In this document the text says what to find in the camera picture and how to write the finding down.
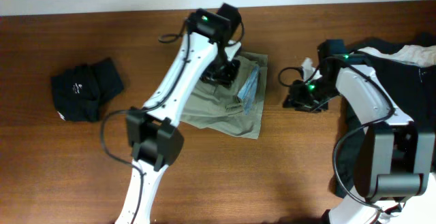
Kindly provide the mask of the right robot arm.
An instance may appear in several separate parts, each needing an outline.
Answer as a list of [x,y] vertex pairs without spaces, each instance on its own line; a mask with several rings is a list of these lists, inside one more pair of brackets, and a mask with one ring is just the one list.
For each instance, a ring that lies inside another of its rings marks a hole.
[[342,97],[354,123],[335,144],[341,203],[321,223],[435,222],[435,45],[340,39],[317,48],[288,88],[286,108],[308,113]]

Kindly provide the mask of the khaki shorts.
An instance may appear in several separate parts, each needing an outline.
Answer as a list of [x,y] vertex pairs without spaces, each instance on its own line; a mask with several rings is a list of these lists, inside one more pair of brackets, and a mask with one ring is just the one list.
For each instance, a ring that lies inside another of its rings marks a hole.
[[[268,73],[268,55],[242,52],[238,75],[231,87],[198,81],[181,115],[181,121],[199,129],[210,128],[241,138],[258,139]],[[255,97],[249,102],[238,97],[255,67],[259,68]]]

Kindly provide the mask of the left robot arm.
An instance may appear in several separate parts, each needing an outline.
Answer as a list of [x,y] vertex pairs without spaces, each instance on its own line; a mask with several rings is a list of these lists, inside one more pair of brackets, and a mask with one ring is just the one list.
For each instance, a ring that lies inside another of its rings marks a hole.
[[199,81],[230,87],[235,80],[243,29],[237,8],[224,3],[215,13],[198,9],[184,20],[179,33],[159,37],[181,46],[168,73],[142,108],[123,111],[131,147],[131,179],[117,223],[149,223],[151,208],[164,172],[179,156],[184,138],[178,130],[182,111]]

